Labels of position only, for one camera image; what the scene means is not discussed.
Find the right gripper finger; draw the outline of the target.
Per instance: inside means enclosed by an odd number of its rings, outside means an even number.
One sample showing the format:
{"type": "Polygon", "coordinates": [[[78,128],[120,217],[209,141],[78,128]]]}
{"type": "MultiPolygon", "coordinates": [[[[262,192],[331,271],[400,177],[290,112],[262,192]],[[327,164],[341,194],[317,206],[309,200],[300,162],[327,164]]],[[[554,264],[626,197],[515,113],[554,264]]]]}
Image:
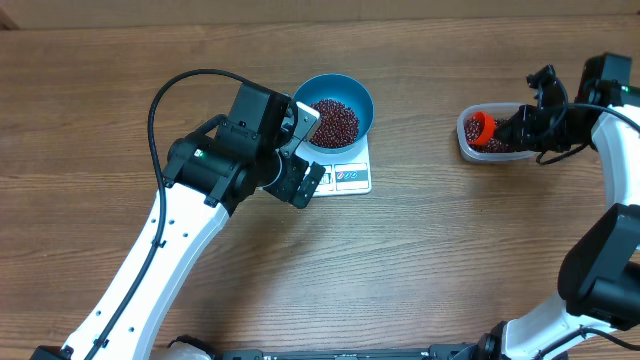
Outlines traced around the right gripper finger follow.
{"type": "Polygon", "coordinates": [[[496,126],[495,135],[522,135],[524,130],[525,115],[517,112],[509,119],[502,121],[496,126]]]}
{"type": "Polygon", "coordinates": [[[524,151],[525,147],[520,135],[494,135],[492,137],[493,151],[524,151]]]}

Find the red measuring scoop blue handle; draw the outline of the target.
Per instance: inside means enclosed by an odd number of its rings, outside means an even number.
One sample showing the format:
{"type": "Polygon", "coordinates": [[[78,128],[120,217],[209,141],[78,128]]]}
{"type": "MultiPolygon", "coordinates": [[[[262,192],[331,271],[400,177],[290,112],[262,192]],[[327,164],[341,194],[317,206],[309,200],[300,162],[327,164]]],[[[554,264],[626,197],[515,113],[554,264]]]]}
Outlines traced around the red measuring scoop blue handle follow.
{"type": "Polygon", "coordinates": [[[470,142],[470,145],[487,145],[493,138],[496,129],[495,119],[486,112],[476,112],[472,115],[472,120],[477,121],[481,125],[481,132],[470,142]]]}

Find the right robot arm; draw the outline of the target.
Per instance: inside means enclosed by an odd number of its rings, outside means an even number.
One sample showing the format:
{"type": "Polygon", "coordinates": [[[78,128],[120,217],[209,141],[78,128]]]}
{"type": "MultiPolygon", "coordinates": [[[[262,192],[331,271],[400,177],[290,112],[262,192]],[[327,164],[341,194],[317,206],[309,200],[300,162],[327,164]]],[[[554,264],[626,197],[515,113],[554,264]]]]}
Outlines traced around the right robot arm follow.
{"type": "Polygon", "coordinates": [[[639,90],[631,58],[588,59],[570,98],[550,65],[526,78],[535,104],[489,103],[458,118],[462,156],[499,163],[545,154],[561,161],[594,149],[604,175],[606,211],[563,260],[556,292],[528,314],[502,321],[475,344],[433,345],[429,359],[565,359],[592,337],[629,350],[615,337],[639,324],[639,90]]]}

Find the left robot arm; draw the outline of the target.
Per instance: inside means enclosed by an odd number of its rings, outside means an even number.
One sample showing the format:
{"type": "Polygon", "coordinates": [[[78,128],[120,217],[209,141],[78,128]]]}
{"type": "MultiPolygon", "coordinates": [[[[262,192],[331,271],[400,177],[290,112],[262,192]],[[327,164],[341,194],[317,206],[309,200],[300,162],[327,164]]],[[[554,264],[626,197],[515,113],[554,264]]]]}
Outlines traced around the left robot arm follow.
{"type": "Polygon", "coordinates": [[[41,345],[33,358],[214,358],[190,336],[161,350],[153,345],[194,264],[242,201],[262,188],[307,206],[325,170],[295,150],[319,123],[308,105],[242,84],[229,114],[171,146],[145,226],[93,312],[63,345],[41,345]]]}

